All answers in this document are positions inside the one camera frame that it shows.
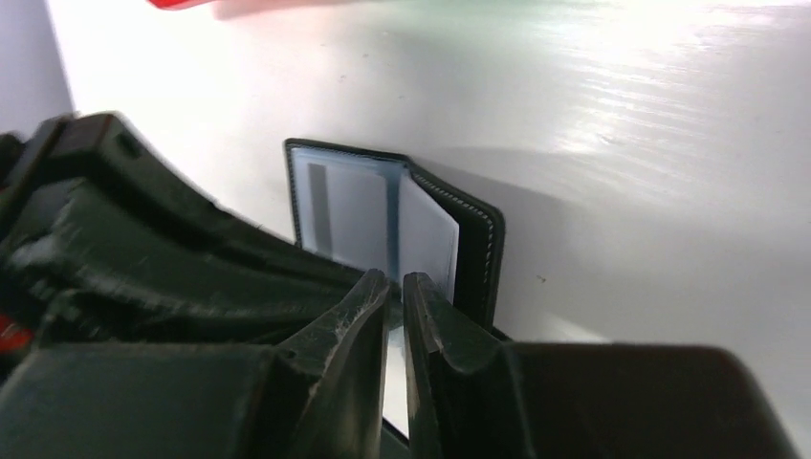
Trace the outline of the white card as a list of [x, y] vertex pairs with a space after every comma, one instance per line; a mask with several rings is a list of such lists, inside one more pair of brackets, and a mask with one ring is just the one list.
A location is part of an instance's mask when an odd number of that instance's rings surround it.
[[303, 145], [290, 158], [305, 250], [397, 283], [426, 273], [453, 299], [459, 225], [404, 163]]

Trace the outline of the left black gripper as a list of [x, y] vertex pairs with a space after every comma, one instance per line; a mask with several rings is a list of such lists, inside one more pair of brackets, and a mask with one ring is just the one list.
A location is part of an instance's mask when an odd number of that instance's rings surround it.
[[3, 380], [374, 372], [374, 279], [220, 209], [119, 116], [1, 136]]

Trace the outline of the black leather card holder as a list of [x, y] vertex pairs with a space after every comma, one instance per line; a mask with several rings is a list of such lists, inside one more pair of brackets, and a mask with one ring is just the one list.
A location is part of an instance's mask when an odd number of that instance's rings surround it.
[[417, 185], [447, 211], [460, 228], [454, 297], [448, 301], [486, 331], [492, 330], [506, 235], [505, 219], [497, 207], [440, 179], [407, 155], [329, 142], [288, 139], [284, 143], [284, 148], [296, 244], [301, 248], [303, 247], [299, 241], [300, 229], [297, 222], [290, 158], [290, 150], [295, 145], [404, 163]]

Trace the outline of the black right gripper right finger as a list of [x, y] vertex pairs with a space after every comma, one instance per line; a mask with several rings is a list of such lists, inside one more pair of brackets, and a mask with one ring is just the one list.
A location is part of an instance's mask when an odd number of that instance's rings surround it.
[[749, 369], [707, 346], [502, 341], [404, 280], [415, 458], [794, 458]]

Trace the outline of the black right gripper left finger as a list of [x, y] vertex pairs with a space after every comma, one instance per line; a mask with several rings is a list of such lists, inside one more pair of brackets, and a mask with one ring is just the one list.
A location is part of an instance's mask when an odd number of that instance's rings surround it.
[[1, 390], [5, 458], [376, 458], [390, 284], [278, 345], [46, 343]]

